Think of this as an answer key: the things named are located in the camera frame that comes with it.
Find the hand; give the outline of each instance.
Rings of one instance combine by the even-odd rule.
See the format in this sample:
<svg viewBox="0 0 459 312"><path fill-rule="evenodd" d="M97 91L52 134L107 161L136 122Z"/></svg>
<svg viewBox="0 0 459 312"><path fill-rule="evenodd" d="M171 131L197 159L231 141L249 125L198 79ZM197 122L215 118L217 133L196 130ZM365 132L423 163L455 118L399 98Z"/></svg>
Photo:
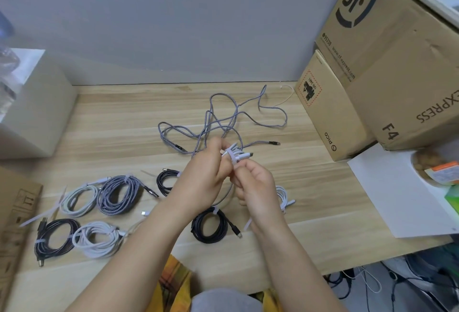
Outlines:
<svg viewBox="0 0 459 312"><path fill-rule="evenodd" d="M286 224L269 170L255 161L244 159L236 164L231 181L236 187L239 203L249 209L251 227L255 232Z"/></svg>
<svg viewBox="0 0 459 312"><path fill-rule="evenodd" d="M190 220L214 203L223 181L233 171L231 157L220 153L228 147L224 139L212 138L207 148L188 162L169 193L167 201L185 210Z"/></svg>

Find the gray wall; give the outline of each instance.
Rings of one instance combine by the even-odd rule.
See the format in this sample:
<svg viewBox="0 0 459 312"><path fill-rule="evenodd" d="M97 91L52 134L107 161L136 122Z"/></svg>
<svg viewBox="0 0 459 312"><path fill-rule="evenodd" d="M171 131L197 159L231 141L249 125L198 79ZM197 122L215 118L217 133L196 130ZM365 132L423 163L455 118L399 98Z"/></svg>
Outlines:
<svg viewBox="0 0 459 312"><path fill-rule="evenodd" d="M73 84L297 80L336 0L0 0Z"/></svg>

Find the sf express box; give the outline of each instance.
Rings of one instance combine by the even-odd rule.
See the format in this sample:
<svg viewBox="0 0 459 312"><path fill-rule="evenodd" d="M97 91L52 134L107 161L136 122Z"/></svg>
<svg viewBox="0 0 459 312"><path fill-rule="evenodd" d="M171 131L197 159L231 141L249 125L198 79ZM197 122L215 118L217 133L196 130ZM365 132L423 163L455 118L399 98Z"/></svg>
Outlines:
<svg viewBox="0 0 459 312"><path fill-rule="evenodd" d="M416 0L338 0L316 44L385 149L459 131L459 34Z"/></svg>
<svg viewBox="0 0 459 312"><path fill-rule="evenodd" d="M295 91L334 161L354 155L375 140L319 50Z"/></svg>

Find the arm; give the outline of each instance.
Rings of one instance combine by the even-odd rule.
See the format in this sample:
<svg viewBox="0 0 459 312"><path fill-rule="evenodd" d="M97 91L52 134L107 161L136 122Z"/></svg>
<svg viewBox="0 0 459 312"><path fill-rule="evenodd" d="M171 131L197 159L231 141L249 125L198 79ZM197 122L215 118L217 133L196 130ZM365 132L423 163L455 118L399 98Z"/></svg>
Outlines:
<svg viewBox="0 0 459 312"><path fill-rule="evenodd" d="M67 308L67 312L143 312L177 237L212 205L233 171L221 157L229 147L213 138L186 166L171 193L152 210L126 244Z"/></svg>
<svg viewBox="0 0 459 312"><path fill-rule="evenodd" d="M249 209L251 228L285 312L346 312L287 225L272 174L243 160L231 179L240 203Z"/></svg>

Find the website url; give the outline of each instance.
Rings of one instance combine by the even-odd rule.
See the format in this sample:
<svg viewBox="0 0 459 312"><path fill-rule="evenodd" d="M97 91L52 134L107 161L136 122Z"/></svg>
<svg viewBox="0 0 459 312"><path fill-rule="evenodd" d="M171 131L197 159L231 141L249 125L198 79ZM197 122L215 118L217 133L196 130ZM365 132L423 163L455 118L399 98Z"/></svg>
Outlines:
<svg viewBox="0 0 459 312"><path fill-rule="evenodd" d="M346 62L341 59L341 54L335 49L335 47L332 47L332 49L333 49L333 52L336 54L338 60L341 62L341 65L346 69L347 73L349 74L349 76L350 76L349 79L354 80L355 79L355 75L353 74L351 69L347 66Z"/></svg>

